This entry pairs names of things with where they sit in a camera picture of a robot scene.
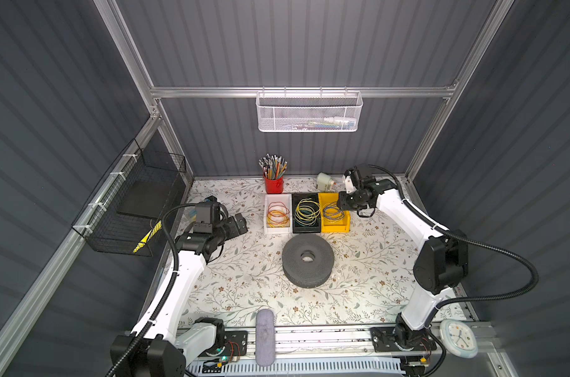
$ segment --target wire basket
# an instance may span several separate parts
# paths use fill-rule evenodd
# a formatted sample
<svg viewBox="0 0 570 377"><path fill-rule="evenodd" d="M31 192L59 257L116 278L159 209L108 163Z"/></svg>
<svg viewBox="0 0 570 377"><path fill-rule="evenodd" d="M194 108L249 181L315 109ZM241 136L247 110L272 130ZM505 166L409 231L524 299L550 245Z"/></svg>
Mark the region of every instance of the wire basket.
<svg viewBox="0 0 570 377"><path fill-rule="evenodd" d="M347 90L258 92L255 103L262 132L354 132L363 105L360 92Z"/></svg>
<svg viewBox="0 0 570 377"><path fill-rule="evenodd" d="M133 250L147 232L153 229L159 219L150 220L127 215L119 213L118 210L135 182L170 186L159 218L170 208L179 205L186 188L184 181L185 158L182 155L141 148L129 156L130 159L120 172L110 173L109 179L112 179L112 182L105 194L95 203L90 203L93 197L91 195L87 201L89 204L80 210L76 219L80 219L84 210L89 206L93 207L92 215L85 222L75 220L71 227L96 252L152 256L154 250L160 252L167 242L163 231L155 234L136 253L133 253ZM162 226L167 226L168 230L171 229L175 217L176 212L173 212Z"/></svg>

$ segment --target white storage bin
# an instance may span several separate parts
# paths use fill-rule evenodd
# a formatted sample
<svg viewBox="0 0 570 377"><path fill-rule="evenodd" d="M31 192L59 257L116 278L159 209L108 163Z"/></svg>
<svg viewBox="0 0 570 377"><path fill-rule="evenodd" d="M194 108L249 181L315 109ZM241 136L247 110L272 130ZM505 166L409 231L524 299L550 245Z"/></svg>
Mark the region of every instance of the white storage bin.
<svg viewBox="0 0 570 377"><path fill-rule="evenodd" d="M284 227L271 227L268 225L268 207L272 203L282 203L285 205L285 209L281 206L275 206L273 209L282 210L283 212L289 211L289 225ZM264 198L264 233L266 234L285 234L293 232L293 202L291 200L291 194L266 194Z"/></svg>
<svg viewBox="0 0 570 377"><path fill-rule="evenodd" d="M360 92L289 90L258 92L258 129L262 132L354 132Z"/></svg>

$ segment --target spool center hole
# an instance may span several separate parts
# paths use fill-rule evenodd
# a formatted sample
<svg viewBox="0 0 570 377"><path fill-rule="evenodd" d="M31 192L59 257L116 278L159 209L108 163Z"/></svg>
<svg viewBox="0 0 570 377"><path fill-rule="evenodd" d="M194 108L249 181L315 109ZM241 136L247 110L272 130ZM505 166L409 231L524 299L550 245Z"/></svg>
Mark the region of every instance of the spool center hole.
<svg viewBox="0 0 570 377"><path fill-rule="evenodd" d="M306 250L302 253L302 260L304 262L314 262L314 260L316 259L315 255L313 252Z"/></svg>

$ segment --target round gray object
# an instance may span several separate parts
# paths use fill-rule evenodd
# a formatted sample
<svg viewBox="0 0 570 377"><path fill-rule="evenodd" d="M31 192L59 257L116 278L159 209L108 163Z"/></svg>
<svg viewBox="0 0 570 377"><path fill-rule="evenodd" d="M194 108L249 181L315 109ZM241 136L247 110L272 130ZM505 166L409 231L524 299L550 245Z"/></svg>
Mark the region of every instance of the round gray object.
<svg viewBox="0 0 570 377"><path fill-rule="evenodd" d="M314 234L300 234L289 240L282 253L283 272L302 288L316 288L331 276L335 256L331 245Z"/></svg>

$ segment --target leaf pattern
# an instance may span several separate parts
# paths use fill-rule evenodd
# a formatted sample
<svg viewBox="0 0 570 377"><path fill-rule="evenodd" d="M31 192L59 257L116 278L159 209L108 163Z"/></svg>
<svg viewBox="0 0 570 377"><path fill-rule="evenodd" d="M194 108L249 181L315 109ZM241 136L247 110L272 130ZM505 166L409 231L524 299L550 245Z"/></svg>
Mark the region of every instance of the leaf pattern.
<svg viewBox="0 0 570 377"><path fill-rule="evenodd" d="M284 187L285 192L317 191L311 178L288 178ZM349 233L321 233L335 254L333 272L322 286L304 289L282 271L281 251L295 235L264 234L264 181L195 181L189 202L210 195L229 214L241 212L248 232L227 241L222 256L206 266L181 316L182 327L199 317L220 318L230 327L255 326L258 310L266 308L272 309L278 326L391 323L408 303L418 250L382 212L368 219L352 214ZM189 221L183 217L181 232ZM458 304L445 307L435 320L444 318L465 319Z"/></svg>

